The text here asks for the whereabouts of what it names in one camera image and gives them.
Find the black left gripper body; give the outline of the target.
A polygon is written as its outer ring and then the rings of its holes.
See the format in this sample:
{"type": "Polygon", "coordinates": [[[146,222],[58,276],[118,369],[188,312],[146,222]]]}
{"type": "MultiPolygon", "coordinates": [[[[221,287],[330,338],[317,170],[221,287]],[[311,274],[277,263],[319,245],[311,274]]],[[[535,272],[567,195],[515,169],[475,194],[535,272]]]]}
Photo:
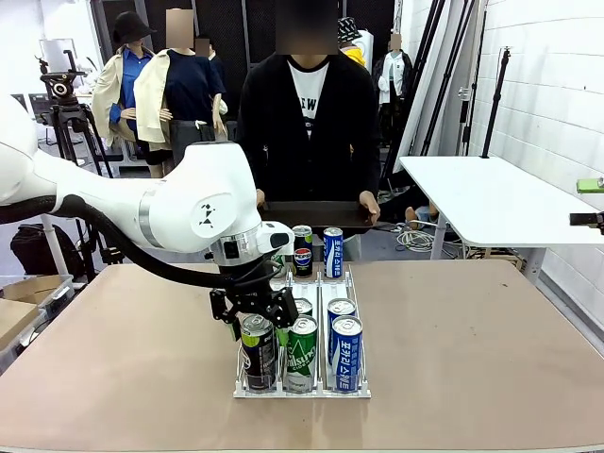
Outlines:
{"type": "Polygon", "coordinates": [[[237,266],[222,266],[221,273],[230,277],[233,285],[225,290],[222,315],[237,312],[262,315],[282,315],[282,300],[272,290],[270,280],[275,276],[270,261],[252,261],[237,266]]]}

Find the black Pepsi can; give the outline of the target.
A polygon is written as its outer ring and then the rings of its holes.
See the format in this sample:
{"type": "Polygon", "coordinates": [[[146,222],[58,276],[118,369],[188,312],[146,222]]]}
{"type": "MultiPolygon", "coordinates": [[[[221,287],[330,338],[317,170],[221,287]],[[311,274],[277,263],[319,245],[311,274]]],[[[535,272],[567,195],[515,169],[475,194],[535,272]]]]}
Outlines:
{"type": "Polygon", "coordinates": [[[309,277],[312,275],[312,229],[310,226],[299,225],[293,227],[294,254],[293,267],[296,277],[309,277]]]}
{"type": "Polygon", "coordinates": [[[271,390],[277,378],[274,326],[259,314],[249,314],[243,319],[241,342],[248,388],[255,392],[271,390]]]}

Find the blue Pocari Sweat can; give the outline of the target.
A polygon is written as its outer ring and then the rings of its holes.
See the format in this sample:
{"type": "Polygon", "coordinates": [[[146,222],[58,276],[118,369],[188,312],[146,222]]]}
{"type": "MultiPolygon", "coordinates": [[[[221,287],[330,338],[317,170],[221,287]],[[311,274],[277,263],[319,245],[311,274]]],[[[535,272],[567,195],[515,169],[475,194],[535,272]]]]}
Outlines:
{"type": "Polygon", "coordinates": [[[332,364],[334,355],[333,321],[340,316],[356,316],[357,305],[349,298],[334,298],[327,303],[327,360],[332,364]]]}
{"type": "Polygon", "coordinates": [[[327,227],[323,234],[325,275],[340,278],[343,274],[344,234],[335,226],[327,227]]]}
{"type": "Polygon", "coordinates": [[[332,322],[332,373],[339,393],[356,392],[362,359],[362,323],[353,315],[342,315],[332,322]]]}

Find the dark brown serving tray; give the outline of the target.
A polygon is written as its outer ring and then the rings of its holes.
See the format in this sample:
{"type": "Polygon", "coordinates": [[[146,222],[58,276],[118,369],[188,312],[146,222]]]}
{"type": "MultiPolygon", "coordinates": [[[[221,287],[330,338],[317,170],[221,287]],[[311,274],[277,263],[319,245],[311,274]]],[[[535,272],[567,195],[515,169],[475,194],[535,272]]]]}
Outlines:
{"type": "Polygon", "coordinates": [[[266,202],[259,208],[264,221],[288,227],[306,225],[323,231],[327,227],[367,231],[372,227],[369,211],[354,201],[266,202]]]}

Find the person's left forearm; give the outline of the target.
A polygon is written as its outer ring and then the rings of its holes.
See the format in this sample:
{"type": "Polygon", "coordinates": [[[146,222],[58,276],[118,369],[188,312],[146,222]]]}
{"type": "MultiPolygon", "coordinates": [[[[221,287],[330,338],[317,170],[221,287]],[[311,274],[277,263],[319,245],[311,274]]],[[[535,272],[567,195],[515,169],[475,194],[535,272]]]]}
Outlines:
{"type": "Polygon", "coordinates": [[[351,139],[351,146],[353,173],[359,191],[376,195],[381,175],[377,122],[357,126],[351,139]]]}

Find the person in black cardigan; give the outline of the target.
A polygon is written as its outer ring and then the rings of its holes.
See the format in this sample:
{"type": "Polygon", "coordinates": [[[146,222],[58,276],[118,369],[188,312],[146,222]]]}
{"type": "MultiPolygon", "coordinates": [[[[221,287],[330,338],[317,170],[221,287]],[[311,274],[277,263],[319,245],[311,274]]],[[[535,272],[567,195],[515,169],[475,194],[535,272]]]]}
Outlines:
{"type": "Polygon", "coordinates": [[[377,122],[366,69],[338,45],[339,0],[276,0],[276,50],[247,74],[239,116],[261,130],[265,203],[354,201],[351,139],[377,122]]]}

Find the person seated on floor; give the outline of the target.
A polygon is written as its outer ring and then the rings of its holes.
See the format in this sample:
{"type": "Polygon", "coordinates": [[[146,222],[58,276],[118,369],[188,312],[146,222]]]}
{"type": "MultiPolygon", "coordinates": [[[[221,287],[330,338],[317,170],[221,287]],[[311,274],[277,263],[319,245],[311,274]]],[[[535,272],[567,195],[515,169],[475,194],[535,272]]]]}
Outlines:
{"type": "Polygon", "coordinates": [[[374,224],[406,223],[411,229],[421,229],[436,224],[440,212],[426,194],[415,184],[393,191],[379,191],[377,196],[379,214],[374,224]]]}

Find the person in navy top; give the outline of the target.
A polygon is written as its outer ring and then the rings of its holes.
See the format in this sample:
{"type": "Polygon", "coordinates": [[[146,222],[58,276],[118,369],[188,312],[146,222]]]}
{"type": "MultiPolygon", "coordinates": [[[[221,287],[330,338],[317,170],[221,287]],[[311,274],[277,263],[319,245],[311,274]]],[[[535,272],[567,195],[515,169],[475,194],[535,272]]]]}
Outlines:
{"type": "Polygon", "coordinates": [[[197,36],[194,40],[194,52],[198,57],[203,57],[209,61],[212,71],[219,80],[222,96],[225,96],[227,93],[225,85],[225,67],[216,53],[213,40],[208,35],[201,34],[197,36]]]}

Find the person's left hand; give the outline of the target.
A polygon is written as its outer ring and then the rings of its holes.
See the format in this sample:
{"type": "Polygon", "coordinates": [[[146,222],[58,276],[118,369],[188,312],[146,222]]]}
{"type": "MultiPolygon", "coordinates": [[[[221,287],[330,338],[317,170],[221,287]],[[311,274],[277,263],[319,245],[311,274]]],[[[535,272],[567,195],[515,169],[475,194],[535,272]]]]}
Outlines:
{"type": "Polygon", "coordinates": [[[359,203],[368,212],[367,222],[371,226],[374,226],[380,216],[380,208],[374,194],[369,191],[363,191],[359,195],[359,203]]]}

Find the large white table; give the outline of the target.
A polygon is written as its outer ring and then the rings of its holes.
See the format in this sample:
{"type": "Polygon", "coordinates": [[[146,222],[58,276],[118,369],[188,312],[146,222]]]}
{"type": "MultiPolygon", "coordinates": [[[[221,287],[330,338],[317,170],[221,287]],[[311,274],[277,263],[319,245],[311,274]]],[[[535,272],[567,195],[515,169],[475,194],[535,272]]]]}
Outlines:
{"type": "Polygon", "coordinates": [[[595,208],[497,157],[401,157],[400,164],[440,217],[430,257],[441,257],[446,227],[464,244],[527,249],[523,275],[538,279],[545,252],[555,246],[604,245],[604,235],[572,226],[572,213],[595,208]]]}

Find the black stand with clamp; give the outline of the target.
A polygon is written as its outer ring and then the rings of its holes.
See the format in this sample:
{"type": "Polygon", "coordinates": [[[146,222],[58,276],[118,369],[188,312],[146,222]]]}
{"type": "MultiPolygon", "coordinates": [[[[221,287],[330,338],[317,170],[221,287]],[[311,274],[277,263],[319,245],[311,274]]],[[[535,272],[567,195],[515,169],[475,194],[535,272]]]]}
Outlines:
{"type": "Polygon", "coordinates": [[[486,0],[469,0],[465,13],[465,29],[461,41],[461,54],[458,60],[457,73],[461,86],[458,97],[461,101],[459,130],[455,156],[469,154],[470,136],[473,124],[475,98],[478,88],[478,71],[482,49],[486,0]]]}

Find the small white table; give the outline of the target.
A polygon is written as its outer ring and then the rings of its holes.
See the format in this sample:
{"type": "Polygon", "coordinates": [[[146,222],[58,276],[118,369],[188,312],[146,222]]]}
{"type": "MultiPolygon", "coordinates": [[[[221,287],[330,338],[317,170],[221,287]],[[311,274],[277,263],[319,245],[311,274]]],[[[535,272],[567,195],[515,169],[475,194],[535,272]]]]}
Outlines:
{"type": "Polygon", "coordinates": [[[53,261],[56,265],[57,271],[59,275],[68,275],[68,268],[65,262],[65,259],[62,255],[62,251],[59,245],[59,239],[56,234],[56,231],[52,225],[50,220],[50,216],[47,214],[41,215],[42,226],[45,238],[47,240],[51,255],[53,257],[53,261]]]}

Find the flat cardboard box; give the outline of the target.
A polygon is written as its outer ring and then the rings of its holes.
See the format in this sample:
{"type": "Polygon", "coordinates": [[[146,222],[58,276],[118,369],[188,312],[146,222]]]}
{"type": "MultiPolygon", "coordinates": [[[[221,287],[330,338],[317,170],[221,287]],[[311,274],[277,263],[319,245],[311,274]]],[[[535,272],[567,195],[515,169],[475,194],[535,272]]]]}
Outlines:
{"type": "Polygon", "coordinates": [[[28,326],[46,318],[46,311],[35,303],[0,298],[0,352],[28,326]]]}

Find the mannequin with cream jacket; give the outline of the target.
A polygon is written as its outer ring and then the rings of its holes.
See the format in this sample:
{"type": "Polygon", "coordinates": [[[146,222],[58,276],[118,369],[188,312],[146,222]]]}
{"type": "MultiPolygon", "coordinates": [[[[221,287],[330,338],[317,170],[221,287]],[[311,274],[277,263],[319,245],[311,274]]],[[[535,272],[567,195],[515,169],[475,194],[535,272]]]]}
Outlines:
{"type": "Polygon", "coordinates": [[[219,80],[209,61],[195,54],[193,41],[193,11],[168,9],[166,47],[145,65],[134,85],[138,137],[152,151],[170,153],[164,176],[203,133],[214,140],[226,131],[219,80]]]}

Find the mannequin with black bucket hat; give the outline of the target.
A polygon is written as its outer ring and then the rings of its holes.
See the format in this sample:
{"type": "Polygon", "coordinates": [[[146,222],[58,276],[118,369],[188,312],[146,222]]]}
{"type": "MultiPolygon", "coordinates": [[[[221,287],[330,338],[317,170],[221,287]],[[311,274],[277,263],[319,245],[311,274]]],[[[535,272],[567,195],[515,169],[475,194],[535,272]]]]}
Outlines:
{"type": "Polygon", "coordinates": [[[108,144],[117,138],[133,142],[143,154],[152,177],[164,176],[170,160],[166,150],[152,151],[137,133],[134,85],[154,53],[143,46],[143,39],[154,32],[134,11],[117,16],[112,33],[118,45],[105,64],[92,92],[91,110],[98,135],[108,144]]]}

